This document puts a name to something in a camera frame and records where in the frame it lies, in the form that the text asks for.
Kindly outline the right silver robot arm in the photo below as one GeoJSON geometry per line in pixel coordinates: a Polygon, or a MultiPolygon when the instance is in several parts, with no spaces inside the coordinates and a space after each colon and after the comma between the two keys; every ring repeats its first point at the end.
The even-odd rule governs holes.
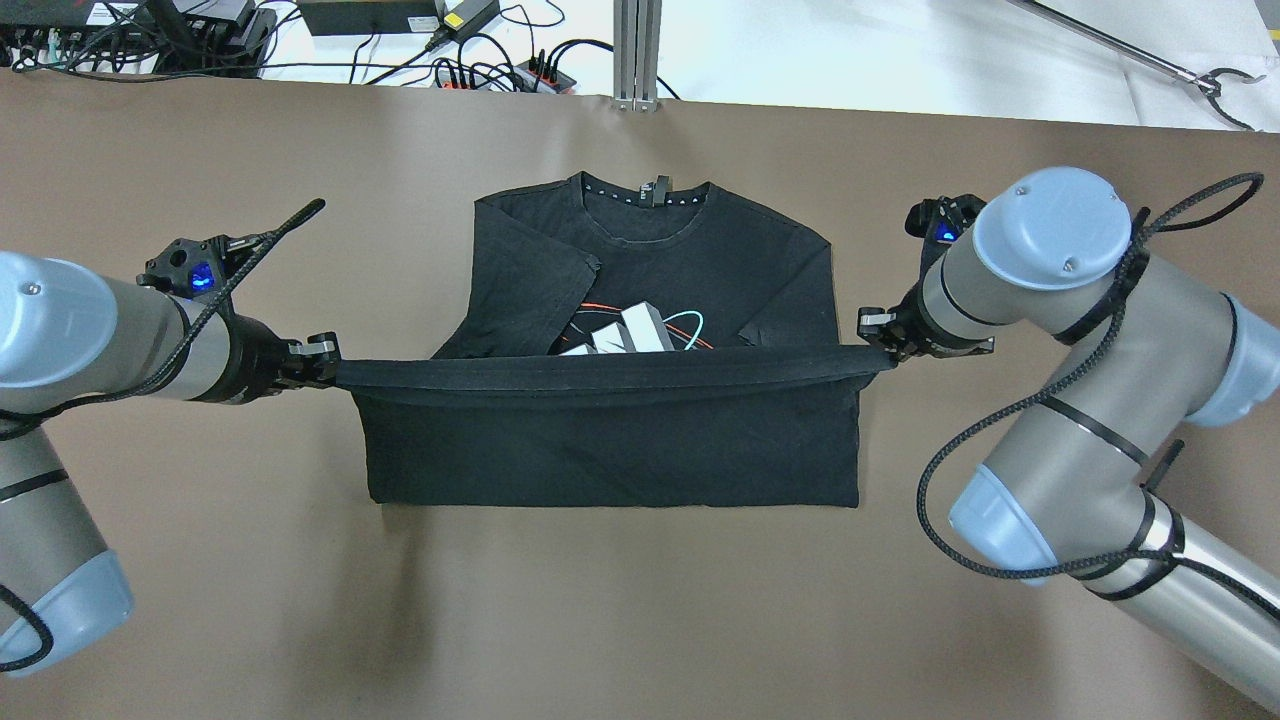
{"type": "Polygon", "coordinates": [[[897,361],[989,354],[1027,322],[1068,347],[1044,386],[943,445],[916,486],[931,543],[980,575],[1066,575],[1277,711],[1277,578],[1157,487],[1188,423],[1224,427],[1277,389],[1277,329],[1157,258],[1262,187],[1221,179],[1132,214],[1094,173],[1051,167],[992,199],[859,336],[897,361]]]}

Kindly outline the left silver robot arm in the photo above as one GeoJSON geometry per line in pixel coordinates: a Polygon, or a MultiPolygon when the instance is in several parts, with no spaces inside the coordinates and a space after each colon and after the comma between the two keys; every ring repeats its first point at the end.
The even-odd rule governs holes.
{"type": "Polygon", "coordinates": [[[251,238],[186,240],[133,281],[3,254],[3,674],[29,676],[122,626],[134,596],[54,441],[72,415],[165,398],[239,405],[332,383],[332,333],[287,340],[230,292],[251,238]]]}

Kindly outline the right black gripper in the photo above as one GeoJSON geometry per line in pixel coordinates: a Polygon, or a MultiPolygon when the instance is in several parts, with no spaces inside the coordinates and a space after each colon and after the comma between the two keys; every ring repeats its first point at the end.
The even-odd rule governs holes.
{"type": "Polygon", "coordinates": [[[891,310],[859,307],[858,337],[870,346],[884,347],[899,361],[923,356],[952,359],[995,352],[995,337],[961,338],[938,325],[927,311],[920,284],[915,284],[891,310]]]}

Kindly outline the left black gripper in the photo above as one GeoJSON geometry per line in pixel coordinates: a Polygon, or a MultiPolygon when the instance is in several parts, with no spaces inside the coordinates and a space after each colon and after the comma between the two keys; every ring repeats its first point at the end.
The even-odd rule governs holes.
{"type": "Polygon", "coordinates": [[[335,332],[285,340],[253,318],[234,315],[228,325],[232,357],[227,404],[248,404],[285,389],[328,388],[337,382],[342,360],[335,332]]]}

